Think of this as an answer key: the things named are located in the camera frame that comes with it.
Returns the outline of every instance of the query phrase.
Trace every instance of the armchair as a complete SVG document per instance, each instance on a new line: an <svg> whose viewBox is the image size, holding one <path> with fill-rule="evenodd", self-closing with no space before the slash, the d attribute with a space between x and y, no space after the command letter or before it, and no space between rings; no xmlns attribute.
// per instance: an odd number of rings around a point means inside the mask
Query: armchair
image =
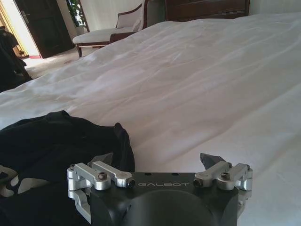
<svg viewBox="0 0 301 226"><path fill-rule="evenodd" d="M103 47L112 41L117 41L138 32L147 26L147 7L152 0L142 0L141 4L128 12L119 13L115 28L88 32L73 38L79 57L82 57L83 47Z"/></svg>

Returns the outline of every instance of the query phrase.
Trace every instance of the silver metal bracket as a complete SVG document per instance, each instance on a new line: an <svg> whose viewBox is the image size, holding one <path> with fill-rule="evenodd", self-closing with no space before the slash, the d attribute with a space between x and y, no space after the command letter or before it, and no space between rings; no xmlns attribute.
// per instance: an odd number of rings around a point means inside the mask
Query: silver metal bracket
<svg viewBox="0 0 301 226"><path fill-rule="evenodd" d="M239 163L232 167L231 163L220 161L204 172L195 174L194 185L210 187L216 179L217 187L231 191L236 187L238 193L238 217L244 211L246 200L252 195L253 170L249 165Z"/></svg>
<svg viewBox="0 0 301 226"><path fill-rule="evenodd" d="M73 199L77 211L91 223L91 211L83 188L103 191L111 187L111 180L117 187L131 188L135 185L132 174L120 171L101 161L91 162L89 166L78 163L67 169L68 196Z"/></svg>
<svg viewBox="0 0 301 226"><path fill-rule="evenodd" d="M212 182L223 172L228 171L229 163L220 161L204 172L195 174L194 185L199 187L211 187Z"/></svg>

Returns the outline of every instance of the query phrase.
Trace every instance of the chair leg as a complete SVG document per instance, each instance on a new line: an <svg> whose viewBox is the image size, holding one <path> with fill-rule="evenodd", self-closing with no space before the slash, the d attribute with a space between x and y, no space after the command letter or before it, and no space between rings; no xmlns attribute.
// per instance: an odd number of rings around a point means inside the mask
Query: chair leg
<svg viewBox="0 0 301 226"><path fill-rule="evenodd" d="M82 51L81 51L81 47L76 46L76 49L79 53L79 57L82 57Z"/></svg>

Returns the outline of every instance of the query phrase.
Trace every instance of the white cushion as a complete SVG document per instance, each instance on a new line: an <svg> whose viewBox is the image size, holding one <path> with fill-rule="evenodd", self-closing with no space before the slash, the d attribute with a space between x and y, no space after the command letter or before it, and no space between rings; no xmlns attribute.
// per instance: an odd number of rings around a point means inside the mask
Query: white cushion
<svg viewBox="0 0 301 226"><path fill-rule="evenodd" d="M131 31L132 27L96 30L76 36L72 41L74 44L110 41L111 35L114 33L126 33Z"/></svg>
<svg viewBox="0 0 301 226"><path fill-rule="evenodd" d="M135 22L133 28L132 28L132 31L133 31L133 32L137 32L137 31L138 31L138 29L139 29L139 27L140 27L140 23L141 23L141 19L138 18L138 19L136 20L136 22Z"/></svg>
<svg viewBox="0 0 301 226"><path fill-rule="evenodd" d="M142 14L142 7L133 13L118 16L117 28L131 27Z"/></svg>

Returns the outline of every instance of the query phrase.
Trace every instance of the door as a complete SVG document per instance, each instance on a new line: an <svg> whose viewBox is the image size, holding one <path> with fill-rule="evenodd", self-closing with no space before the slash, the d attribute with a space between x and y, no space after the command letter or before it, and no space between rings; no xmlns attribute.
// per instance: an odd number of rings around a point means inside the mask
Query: door
<svg viewBox="0 0 301 226"><path fill-rule="evenodd" d="M73 48L56 0L15 0L42 58Z"/></svg>

